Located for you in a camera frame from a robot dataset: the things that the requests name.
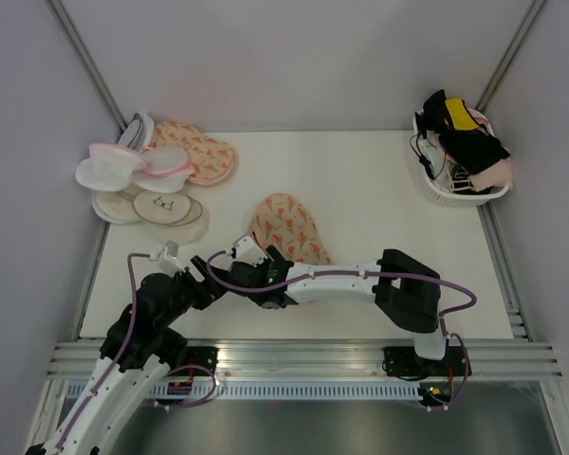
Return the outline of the white plastic laundry basket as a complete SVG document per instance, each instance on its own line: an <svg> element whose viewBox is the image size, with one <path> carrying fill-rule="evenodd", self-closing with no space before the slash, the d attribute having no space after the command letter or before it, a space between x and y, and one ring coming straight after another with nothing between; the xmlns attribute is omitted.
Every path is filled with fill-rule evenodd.
<svg viewBox="0 0 569 455"><path fill-rule="evenodd" d="M417 186L429 201L444 207L478 207L512 190L511 178L477 189L475 183L483 183L483 180L468 174L444 151L438 134L420 130L422 116L422 110L413 114L413 135L409 145L415 161L412 169Z"/></svg>

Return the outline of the beige bag with bra print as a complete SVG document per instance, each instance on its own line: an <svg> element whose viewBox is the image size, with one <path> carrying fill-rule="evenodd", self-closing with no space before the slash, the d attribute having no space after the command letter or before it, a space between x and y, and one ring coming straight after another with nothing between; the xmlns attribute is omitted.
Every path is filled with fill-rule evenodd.
<svg viewBox="0 0 569 455"><path fill-rule="evenodd" d="M180 193L142 191L134 198L132 207L143 221L163 227L186 226L204 213L198 201Z"/></svg>

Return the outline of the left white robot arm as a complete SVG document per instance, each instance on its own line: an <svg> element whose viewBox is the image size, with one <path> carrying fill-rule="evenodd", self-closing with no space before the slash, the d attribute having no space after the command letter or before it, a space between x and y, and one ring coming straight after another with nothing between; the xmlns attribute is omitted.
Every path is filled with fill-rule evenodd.
<svg viewBox="0 0 569 455"><path fill-rule="evenodd" d="M110 327L82 394L55 432L30 454L109 454L154 384L186 373L188 341L171 324L189 309L204 309L227 293L227 271L199 257L188 271L132 278L132 302Z"/></svg>

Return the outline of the peach floral mesh laundry bag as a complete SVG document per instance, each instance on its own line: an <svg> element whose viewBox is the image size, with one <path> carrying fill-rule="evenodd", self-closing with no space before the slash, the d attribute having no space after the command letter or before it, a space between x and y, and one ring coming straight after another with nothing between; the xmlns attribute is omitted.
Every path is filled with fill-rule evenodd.
<svg viewBox="0 0 569 455"><path fill-rule="evenodd" d="M290 194L267 196L252 216L248 235L262 250L274 246L286 260L332 263L309 209Z"/></svg>

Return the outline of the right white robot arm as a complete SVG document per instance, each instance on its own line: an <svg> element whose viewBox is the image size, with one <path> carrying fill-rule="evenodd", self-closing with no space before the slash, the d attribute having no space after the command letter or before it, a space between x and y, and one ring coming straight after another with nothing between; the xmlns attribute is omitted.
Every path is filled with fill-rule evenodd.
<svg viewBox="0 0 569 455"><path fill-rule="evenodd" d="M348 266L265 259L231 263L226 281L240 286L258 304L275 308L319 300L351 300L375 305L398 328L412 334L416 368L435 374L448 361L440 326L440 275L396 249L370 262Z"/></svg>

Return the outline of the aluminium mounting rail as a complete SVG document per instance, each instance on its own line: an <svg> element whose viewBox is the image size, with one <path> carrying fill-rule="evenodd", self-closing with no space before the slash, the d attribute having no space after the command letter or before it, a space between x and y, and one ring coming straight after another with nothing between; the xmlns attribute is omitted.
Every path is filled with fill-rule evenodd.
<svg viewBox="0 0 569 455"><path fill-rule="evenodd" d="M383 377L386 346L407 346L394 340L191 340L191 351L217 350L221 378L259 380L356 380ZM562 379L551 345L518 339L470 340L465 343L473 381L541 381Z"/></svg>

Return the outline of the black bra in basket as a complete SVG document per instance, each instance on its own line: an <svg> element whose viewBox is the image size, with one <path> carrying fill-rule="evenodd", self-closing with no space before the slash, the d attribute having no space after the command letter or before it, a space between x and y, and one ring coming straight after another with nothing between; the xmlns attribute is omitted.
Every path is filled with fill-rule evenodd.
<svg viewBox="0 0 569 455"><path fill-rule="evenodd" d="M423 137L428 132L438 135L438 141L447 156L460 164L469 174L477 174L500 159L510 157L502 142L492 135L485 125L473 131L455 131L447 124L448 112L444 89L433 93L423 104L423 113L416 118L418 131Z"/></svg>

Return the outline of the pink bra in basket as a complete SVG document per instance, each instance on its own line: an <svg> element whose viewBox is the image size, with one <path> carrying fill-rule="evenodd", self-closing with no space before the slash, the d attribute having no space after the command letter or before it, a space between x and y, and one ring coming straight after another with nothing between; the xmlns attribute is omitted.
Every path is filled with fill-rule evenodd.
<svg viewBox="0 0 569 455"><path fill-rule="evenodd" d="M471 174L456 191L479 192L491 187L513 187L513 172L509 158L500 159L485 170Z"/></svg>

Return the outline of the white blue-trimmed mesh bag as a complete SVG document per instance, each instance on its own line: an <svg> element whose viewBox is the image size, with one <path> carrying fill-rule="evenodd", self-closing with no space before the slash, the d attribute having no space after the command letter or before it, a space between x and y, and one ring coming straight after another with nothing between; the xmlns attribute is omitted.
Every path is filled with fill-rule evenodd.
<svg viewBox="0 0 569 455"><path fill-rule="evenodd" d="M132 116L117 144L140 152L150 144L154 131L154 120L145 111L138 111Z"/></svg>

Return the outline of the cream round mesh bag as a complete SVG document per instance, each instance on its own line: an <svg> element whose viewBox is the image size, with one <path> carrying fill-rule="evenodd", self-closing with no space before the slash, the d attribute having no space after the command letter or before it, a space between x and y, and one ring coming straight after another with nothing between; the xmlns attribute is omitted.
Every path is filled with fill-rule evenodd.
<svg viewBox="0 0 569 455"><path fill-rule="evenodd" d="M91 206L104 221L116 225L129 225L141 221L132 203L116 192L93 191Z"/></svg>

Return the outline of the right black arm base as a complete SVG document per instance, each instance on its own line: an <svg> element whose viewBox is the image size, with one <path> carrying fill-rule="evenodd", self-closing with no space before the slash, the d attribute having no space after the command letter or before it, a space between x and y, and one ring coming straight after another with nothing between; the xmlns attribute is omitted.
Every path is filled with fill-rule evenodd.
<svg viewBox="0 0 569 455"><path fill-rule="evenodd" d="M413 347L389 346L382 349L382 371L388 377L406 381L419 381L429 376L428 367Z"/></svg>

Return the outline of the yellow garment in basket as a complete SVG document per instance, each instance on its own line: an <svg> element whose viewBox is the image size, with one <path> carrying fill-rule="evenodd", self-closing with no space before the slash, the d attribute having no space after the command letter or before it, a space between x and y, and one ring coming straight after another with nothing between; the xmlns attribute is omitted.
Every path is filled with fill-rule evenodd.
<svg viewBox="0 0 569 455"><path fill-rule="evenodd" d="M448 112L447 124L455 131L473 131L479 125L466 107L462 99L446 99L445 107Z"/></svg>

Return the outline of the white pink-trimmed mesh bag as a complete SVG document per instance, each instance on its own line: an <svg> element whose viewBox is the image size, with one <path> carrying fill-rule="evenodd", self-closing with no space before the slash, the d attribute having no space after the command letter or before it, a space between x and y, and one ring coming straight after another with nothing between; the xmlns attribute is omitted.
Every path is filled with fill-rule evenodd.
<svg viewBox="0 0 569 455"><path fill-rule="evenodd" d="M76 168L75 179L92 191L124 190L132 183L134 172L149 166L142 154L115 144L92 143L88 152L89 157Z"/></svg>

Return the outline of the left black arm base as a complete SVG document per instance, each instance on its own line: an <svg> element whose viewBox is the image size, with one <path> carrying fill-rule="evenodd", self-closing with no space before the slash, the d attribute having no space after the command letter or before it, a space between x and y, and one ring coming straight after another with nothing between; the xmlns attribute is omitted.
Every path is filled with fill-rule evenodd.
<svg viewBox="0 0 569 455"><path fill-rule="evenodd" d="M192 346L187 349L183 364L186 369L180 374L191 377L208 377L215 373L219 349L215 346Z"/></svg>

